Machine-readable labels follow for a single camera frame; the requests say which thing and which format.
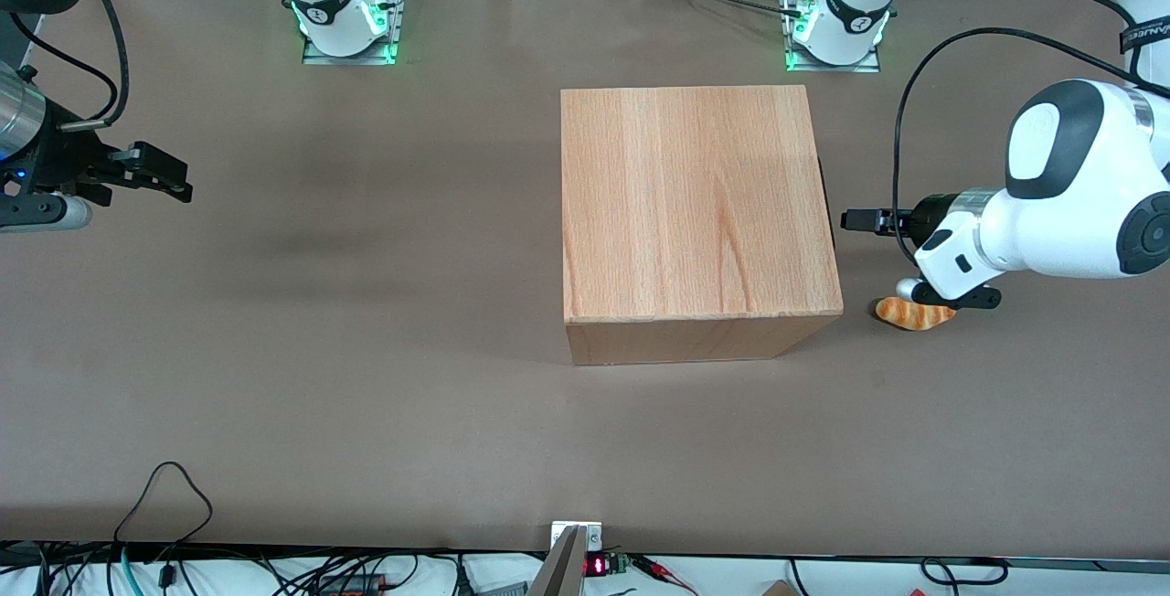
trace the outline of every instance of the silver metal cylinder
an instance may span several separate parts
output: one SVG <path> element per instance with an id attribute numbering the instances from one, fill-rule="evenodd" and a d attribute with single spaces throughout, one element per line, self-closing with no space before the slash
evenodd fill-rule
<path id="1" fill-rule="evenodd" d="M 0 61 L 0 162 L 28 145 L 44 122 L 44 96 Z"/>
<path id="2" fill-rule="evenodd" d="M 987 207 L 987 201 L 997 193 L 999 193 L 998 189 L 972 187 L 958 194 L 947 208 L 947 213 L 970 212 L 976 217 L 983 217 L 983 208 Z"/>

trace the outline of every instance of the metal bracket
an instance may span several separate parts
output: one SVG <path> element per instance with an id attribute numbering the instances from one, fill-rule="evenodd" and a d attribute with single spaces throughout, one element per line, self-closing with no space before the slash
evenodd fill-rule
<path id="1" fill-rule="evenodd" d="M 557 540 L 560 539 L 560 534 L 565 532 L 569 526 L 580 526 L 585 528 L 585 541 L 587 542 L 586 550 L 590 553 L 599 553 L 601 550 L 601 523 L 597 521 L 552 521 L 552 528 L 550 533 L 549 548 L 557 544 Z"/>
<path id="2" fill-rule="evenodd" d="M 372 0 L 370 21 L 386 27 L 386 33 L 370 47 L 351 56 L 330 56 L 304 36 L 301 63 L 307 66 L 391 66 L 398 61 L 398 39 L 402 33 L 402 6 L 406 0 Z"/>

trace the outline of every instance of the wooden cube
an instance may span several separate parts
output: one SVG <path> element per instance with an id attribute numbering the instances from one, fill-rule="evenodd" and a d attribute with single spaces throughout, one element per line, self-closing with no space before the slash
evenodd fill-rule
<path id="1" fill-rule="evenodd" d="M 804 87 L 560 93 L 579 365 L 773 358 L 841 314 Z"/>

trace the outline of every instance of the brown table surface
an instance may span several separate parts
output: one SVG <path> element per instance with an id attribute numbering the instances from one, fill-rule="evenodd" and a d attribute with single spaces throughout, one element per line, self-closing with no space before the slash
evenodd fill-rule
<path id="1" fill-rule="evenodd" d="M 1170 557 L 1170 270 L 1007 275 L 916 335 L 867 314 L 913 274 L 894 242 L 838 232 L 845 315 L 780 359 L 573 368 L 562 326 L 560 88 L 807 84 L 835 215 L 888 205 L 935 42 L 1116 59 L 1107 12 L 897 0 L 881 75 L 792 75 L 775 16 L 709 0 L 411 0 L 380 69 L 300 66 L 278 0 L 115 1 L 133 85 L 103 136 L 188 162 L 195 198 L 2 238 L 0 536 L 106 539 L 177 459 L 204 541 L 525 549 L 576 518 L 628 550 Z M 46 25 L 116 71 L 96 0 Z M 1002 185 L 1019 105 L 1075 75 L 1013 39 L 941 55 L 904 200 Z M 128 536 L 199 518 L 168 474 Z"/>

